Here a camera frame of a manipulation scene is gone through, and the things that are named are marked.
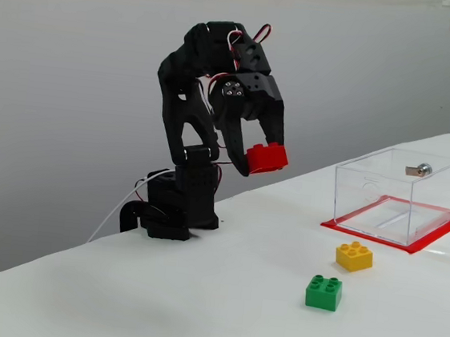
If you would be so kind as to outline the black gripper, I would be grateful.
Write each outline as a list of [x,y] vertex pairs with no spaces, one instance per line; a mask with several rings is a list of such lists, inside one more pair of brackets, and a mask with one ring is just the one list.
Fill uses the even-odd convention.
[[222,133],[227,155],[244,177],[250,174],[245,155],[242,123],[258,120],[267,144],[284,145],[284,104],[276,81],[261,73],[220,76],[209,94],[215,128]]

